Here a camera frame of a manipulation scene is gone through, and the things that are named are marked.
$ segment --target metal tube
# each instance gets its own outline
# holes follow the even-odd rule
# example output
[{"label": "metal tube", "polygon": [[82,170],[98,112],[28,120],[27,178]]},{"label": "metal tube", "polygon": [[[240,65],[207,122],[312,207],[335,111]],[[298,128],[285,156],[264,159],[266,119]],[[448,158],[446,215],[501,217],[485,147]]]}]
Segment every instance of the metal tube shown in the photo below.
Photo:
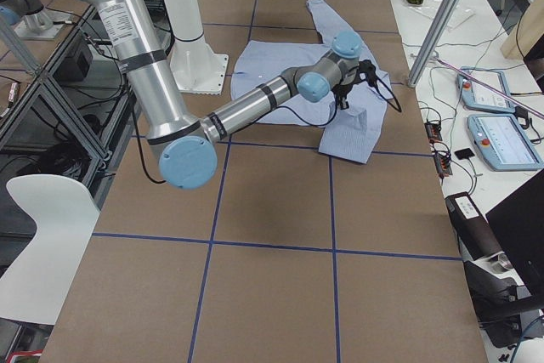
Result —
[{"label": "metal tube", "polygon": [[493,88],[491,85],[488,85],[486,84],[485,82],[481,82],[478,78],[475,78],[473,76],[471,76],[470,74],[467,74],[465,71],[463,70],[460,70],[458,68],[456,68],[455,66],[451,65],[451,64],[448,64],[446,63],[445,61],[441,60],[441,59],[436,59],[441,65],[445,66],[445,67],[448,67],[450,69],[452,69],[453,71],[456,71],[458,72],[459,74],[461,74],[463,77],[466,77],[468,78],[470,81],[472,82],[476,82],[477,84],[481,85],[482,87],[486,87],[487,89],[489,89],[492,93],[495,93],[497,95],[500,95],[501,97],[503,97],[504,99],[506,99],[507,101],[510,101],[511,103],[513,103],[514,105],[517,105],[517,106],[520,106],[524,109],[526,109],[528,112],[530,112],[531,114],[533,114],[534,116],[536,116],[537,118],[540,118],[542,120],[544,120],[544,114],[542,114],[541,112],[531,108],[530,106],[522,103],[522,102],[519,102],[518,100],[512,98],[511,96],[509,95],[506,95],[504,94],[501,90],[499,89],[496,89],[496,88]]},{"label": "metal tube", "polygon": [[427,36],[423,40],[422,47],[417,54],[416,61],[414,61],[414,65],[411,67],[410,75],[408,76],[408,87],[415,87],[422,76],[431,53],[442,36],[458,2],[459,0],[442,0]]},{"label": "metal tube", "polygon": [[[281,77],[276,77],[244,96],[223,105],[212,114],[201,118],[200,121],[207,138],[210,142],[215,143],[273,111],[291,97],[291,91],[286,81]],[[224,130],[223,134],[218,131],[218,124],[211,119],[213,115],[219,119]]]},{"label": "metal tube", "polygon": [[[143,0],[86,1],[99,11],[121,63],[163,52]],[[187,110],[166,56],[149,60],[141,66],[136,60],[138,68],[128,70],[127,76],[150,124],[147,139],[158,139],[189,127],[198,118]]]}]

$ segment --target wire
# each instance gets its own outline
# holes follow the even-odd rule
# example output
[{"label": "wire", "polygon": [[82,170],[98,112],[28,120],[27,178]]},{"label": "wire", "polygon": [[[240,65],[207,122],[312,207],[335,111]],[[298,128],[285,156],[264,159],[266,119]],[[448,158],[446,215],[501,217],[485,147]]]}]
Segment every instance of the wire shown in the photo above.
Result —
[{"label": "wire", "polygon": [[332,113],[332,116],[327,120],[327,122],[325,122],[325,123],[311,123],[311,122],[308,122],[305,119],[303,119],[297,112],[295,112],[295,110],[293,108],[291,108],[289,106],[280,105],[276,109],[280,109],[280,108],[283,108],[283,109],[286,109],[286,110],[290,111],[294,116],[296,116],[300,121],[304,122],[306,125],[309,125],[310,127],[317,127],[317,128],[326,127],[329,123],[331,123],[334,120],[334,118],[336,117],[337,112],[338,112],[338,104],[335,104],[334,105],[334,112]]},{"label": "wire", "polygon": [[17,161],[19,159],[26,159],[27,161],[30,161],[30,162],[32,162],[34,164],[37,164],[37,160],[31,158],[30,156],[17,156],[17,157],[14,157],[13,159],[10,159],[5,165],[3,165],[2,168],[0,168],[0,173],[2,173],[4,170],[6,170],[6,167],[8,167],[13,162],[15,162],[15,161]]},{"label": "wire", "polygon": [[147,179],[154,184],[166,183],[166,180],[153,179],[150,173],[147,171],[147,166],[145,166],[144,149],[142,148],[142,141],[140,140],[140,135],[139,135],[138,119],[136,119],[136,113],[134,112],[134,103],[130,101],[129,104],[130,104],[130,114],[133,118],[133,123],[134,123],[134,132],[136,133],[136,142],[138,143],[139,161],[142,164],[142,169],[144,170],[145,177],[147,177]]},{"label": "wire", "polygon": [[456,161],[453,161],[453,160],[451,161],[451,163],[453,163],[454,165],[457,165],[458,167],[460,167],[462,170],[465,171],[465,173],[466,173],[466,174],[468,175],[468,177],[470,178],[470,189],[468,189],[468,191],[472,191],[472,192],[473,192],[474,189],[475,189],[475,185],[476,185],[476,183],[475,183],[475,181],[474,181],[473,175],[470,174],[470,172],[469,172],[463,165],[461,165],[460,163],[458,163],[458,162],[456,162]]},{"label": "wire", "polygon": [[516,359],[516,355],[518,354],[519,346],[524,341],[525,335],[529,331],[529,329],[539,320],[544,320],[544,315],[540,315],[539,317],[535,318],[527,327],[524,329],[523,332],[521,332],[521,335],[519,336],[518,344],[516,345],[516,348],[513,350],[512,353],[512,359],[510,359],[510,363],[513,363],[513,361]]},{"label": "wire", "polygon": [[[66,142],[67,140],[70,139],[70,137],[68,137],[68,135],[66,135],[65,133],[61,132],[59,129],[58,129],[58,124],[55,126],[55,125],[52,125],[51,123],[49,123],[43,116],[40,115],[40,113],[38,111],[36,111],[36,108],[34,107],[31,107],[31,111],[34,112],[34,115],[37,116],[37,118],[42,121],[44,124],[46,124],[48,127],[50,127],[51,129],[53,129],[54,131],[54,136],[57,137],[57,139],[59,140],[62,140],[63,142]],[[63,138],[65,138],[65,140],[59,138],[56,133],[59,133],[60,135],[62,135]]]},{"label": "wire", "polygon": [[402,106],[400,106],[400,102],[399,100],[397,99],[397,96],[394,94],[393,90],[388,86],[388,84],[386,84],[385,82],[383,82],[382,78],[378,77],[377,76],[377,80],[385,87],[385,89],[387,89],[389,91],[389,93],[393,96],[393,100],[394,100],[394,105],[393,103],[385,98],[382,94],[382,92],[380,91],[380,88],[375,85],[373,88],[376,90],[376,92],[378,93],[378,95],[380,97],[382,97],[382,99],[389,105],[391,106],[395,111],[399,112],[399,113],[402,113]]}]

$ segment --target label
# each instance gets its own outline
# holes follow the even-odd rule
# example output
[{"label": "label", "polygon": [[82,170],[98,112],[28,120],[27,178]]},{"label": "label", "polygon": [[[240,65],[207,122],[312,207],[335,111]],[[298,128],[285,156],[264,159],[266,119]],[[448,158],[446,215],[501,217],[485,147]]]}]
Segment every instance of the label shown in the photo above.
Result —
[{"label": "label", "polygon": [[114,46],[139,37],[125,3],[99,10],[99,15]]},{"label": "label", "polygon": [[457,203],[457,206],[459,206],[459,210],[461,210],[461,213],[463,213],[465,218],[475,218],[479,216],[478,210],[474,208],[474,205],[468,199],[468,197],[457,197],[456,203]]}]

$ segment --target grid line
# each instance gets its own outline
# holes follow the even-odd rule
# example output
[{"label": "grid line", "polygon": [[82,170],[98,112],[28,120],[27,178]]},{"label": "grid line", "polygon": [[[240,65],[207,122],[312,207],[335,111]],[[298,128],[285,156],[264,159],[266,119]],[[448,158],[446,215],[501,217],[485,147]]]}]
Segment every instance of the grid line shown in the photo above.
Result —
[{"label": "grid line", "polygon": [[219,185],[218,200],[215,206],[215,214],[213,214],[212,232],[210,233],[210,241],[208,243],[206,263],[204,265],[204,272],[202,274],[201,291],[198,297],[198,304],[196,306],[195,323],[193,325],[193,333],[190,340],[189,356],[187,357],[187,363],[191,363],[193,360],[193,354],[195,353],[196,334],[198,332],[198,323],[201,317],[202,303],[204,300],[204,292],[206,291],[207,274],[210,268],[210,260],[212,259],[213,239],[215,237],[215,230],[218,225],[219,208],[221,207],[221,199],[223,197],[224,180],[227,174],[227,166],[229,164],[230,145],[227,146],[227,152],[224,158],[223,174],[221,175],[221,183]]},{"label": "grid line", "polygon": [[253,3],[252,21],[249,24],[249,32],[247,33],[247,42],[248,43],[252,39],[253,22],[255,21],[255,14],[257,13],[257,2],[258,2],[258,0],[255,0],[255,2]]},{"label": "grid line", "polygon": [[[304,247],[304,246],[288,246],[281,244],[266,244],[259,242],[243,242],[243,241],[215,241],[215,240],[203,240],[197,238],[185,238],[185,237],[171,237],[162,235],[133,235],[123,233],[93,233],[93,237],[108,237],[108,238],[124,238],[129,240],[153,240],[153,241],[177,241],[186,242],[189,244],[207,244],[214,246],[226,246],[226,247],[250,247],[250,248],[269,248],[275,250],[288,250],[288,251],[304,251],[304,252],[330,252],[332,248],[323,247]],[[429,255],[429,254],[410,254],[407,252],[383,252],[383,251],[366,251],[366,250],[348,250],[344,248],[336,248],[336,254],[350,254],[350,255],[365,255],[372,257],[386,257],[386,258],[416,258],[416,259],[434,259],[438,261],[462,261],[461,257],[452,257],[449,255]]]},{"label": "grid line", "polygon": [[334,174],[332,171],[332,157],[329,156],[329,191],[331,197],[331,243],[332,243],[332,283],[334,287],[334,326],[337,342],[337,363],[342,363],[340,343],[340,306],[338,302],[338,267],[337,267],[337,234],[334,209]]}]

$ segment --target table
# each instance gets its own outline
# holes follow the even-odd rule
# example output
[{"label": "table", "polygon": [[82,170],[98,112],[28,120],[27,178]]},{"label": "table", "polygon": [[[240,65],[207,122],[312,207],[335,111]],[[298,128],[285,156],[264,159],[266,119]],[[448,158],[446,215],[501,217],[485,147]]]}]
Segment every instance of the table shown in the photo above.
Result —
[{"label": "table", "polygon": [[[405,55],[408,60],[408,64],[414,61],[411,57],[412,54],[416,54],[419,47],[423,42],[425,35],[430,27],[431,20],[410,10],[405,0],[391,0],[395,13],[396,20],[399,24],[399,32],[402,36],[403,44],[405,45]],[[487,0],[461,0],[460,8],[469,8],[475,13],[466,21],[461,23],[457,28],[453,30],[445,30],[444,34],[439,40],[438,45],[445,43],[455,44],[437,47],[436,50],[442,60],[453,64],[454,66],[461,67],[475,66],[478,63],[482,68],[496,68],[506,69],[505,74],[507,77],[508,85],[513,93],[539,93],[540,89],[536,84],[534,78],[529,73],[529,70],[525,65],[517,66],[522,63],[519,60],[506,60],[502,56],[500,47],[506,40],[507,34],[503,32],[500,21],[496,18],[495,13],[491,6],[487,3]],[[489,43],[481,44],[477,47],[468,46],[468,44],[478,44],[484,40],[489,40],[496,37],[496,40]],[[439,66],[435,63],[429,63],[428,68],[423,72],[422,78],[416,86],[417,98],[421,101],[421,106],[430,106],[438,110],[443,118],[452,118],[454,115],[453,110],[443,102],[440,102],[436,97],[440,98],[445,103],[456,106],[459,100],[459,92],[456,88],[456,73],[444,69],[434,69]],[[430,76],[433,76],[433,87],[430,83]],[[539,110],[544,111],[544,99],[541,95],[538,96],[525,96],[520,97],[520,100],[527,105]],[[462,103],[457,107],[456,120],[443,121],[442,134],[445,139],[445,143],[450,147],[451,151],[472,147],[472,137],[469,136],[467,129],[467,116],[473,114],[475,111],[470,111],[462,106]],[[436,119],[437,116],[427,110],[422,110],[422,116],[425,119],[429,116],[429,119]],[[544,130],[542,121],[534,118],[534,124],[536,129]],[[529,133],[531,138],[535,138],[536,135]],[[537,145],[536,150],[541,156],[544,156],[544,147]],[[466,162],[458,161],[465,166],[470,173],[472,170]],[[471,195],[476,205],[479,207],[482,214],[486,214],[491,208],[498,204],[502,199],[516,190],[525,181],[531,178],[535,172],[493,172],[489,167],[480,159],[477,155],[472,159],[475,167],[475,172],[480,174],[478,176],[478,183],[476,190]],[[442,185],[442,191],[444,196],[449,196],[458,192],[468,191],[470,187],[470,180],[468,175],[463,172],[458,165],[454,165],[453,176],[444,179]],[[479,265],[490,270],[489,265],[485,265],[484,262],[479,262]],[[501,278],[506,276],[512,276],[513,274],[500,275]],[[501,354],[511,354],[511,350],[507,349],[495,349],[487,339],[486,348],[490,361],[496,361],[496,358]],[[542,339],[535,339],[531,342],[524,343],[518,356],[516,357],[516,363],[523,362],[535,362],[539,361],[537,356],[542,356],[544,351],[544,341]]]},{"label": "table", "polygon": [[[250,39],[317,43],[305,1],[199,0],[207,42],[229,74]],[[147,181],[132,139],[41,361],[485,361],[390,2],[326,1],[405,110],[369,163],[319,155],[319,129],[255,125],[182,191]]]}]

